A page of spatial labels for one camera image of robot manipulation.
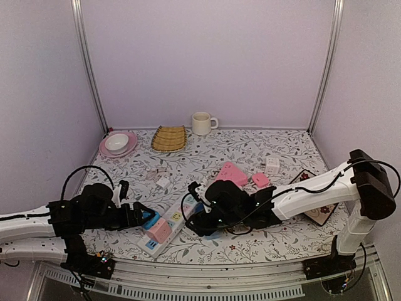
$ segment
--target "pink plate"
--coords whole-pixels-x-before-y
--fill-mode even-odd
[[[125,134],[125,135],[128,136],[128,149],[125,152],[123,152],[122,154],[119,154],[119,155],[111,154],[107,150],[106,145],[105,145],[107,138],[109,138],[110,136],[115,135],[115,134]],[[100,143],[99,151],[103,156],[108,157],[108,158],[114,158],[114,159],[115,158],[121,158],[121,157],[123,157],[125,155],[128,155],[131,151],[133,151],[133,149],[137,145],[137,141],[138,141],[137,136],[133,132],[111,132],[110,135],[108,135],[106,138],[104,138],[102,140],[102,142]]]

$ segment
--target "white wall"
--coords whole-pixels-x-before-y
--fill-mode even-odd
[[[88,44],[113,127],[308,126],[334,1],[82,1]]]
[[[59,199],[96,151],[102,133],[70,1],[1,2],[0,129],[0,214]]]
[[[401,3],[346,1],[315,141],[330,167],[361,148],[401,171]],[[396,182],[391,174],[392,184]],[[373,239],[394,300],[401,300],[401,198]]]

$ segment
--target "white cup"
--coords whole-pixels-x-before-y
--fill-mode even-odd
[[[219,127],[219,120],[206,112],[196,112],[192,115],[192,132],[199,136],[207,135],[212,129]]]

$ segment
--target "white power strip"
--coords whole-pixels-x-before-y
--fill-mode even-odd
[[[198,203],[191,195],[188,195],[184,201],[184,213],[189,217],[201,203]],[[185,220],[181,214],[181,200],[177,201],[171,208],[162,216],[171,227],[171,234],[163,243],[158,243],[144,234],[138,242],[138,246],[153,258],[157,258],[167,245],[175,238],[185,225]]]

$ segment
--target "robotic arm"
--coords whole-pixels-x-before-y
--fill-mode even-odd
[[[351,152],[348,162],[301,184],[268,187],[252,195],[231,181],[216,181],[204,193],[201,187],[192,183],[189,191],[210,206],[208,213],[194,214],[186,223],[199,236],[239,223],[261,229],[311,209],[355,201],[346,226],[333,239],[331,255],[304,261],[308,279],[354,268],[359,244],[376,221],[390,216],[396,207],[385,169],[362,150]]]
[[[112,255],[89,255],[80,235],[85,230],[122,230],[150,221],[155,211],[140,202],[121,204],[127,192],[127,181],[120,181],[114,191],[104,184],[87,185],[70,201],[0,216],[0,243],[4,243],[0,259],[58,261],[79,274],[110,279]]]

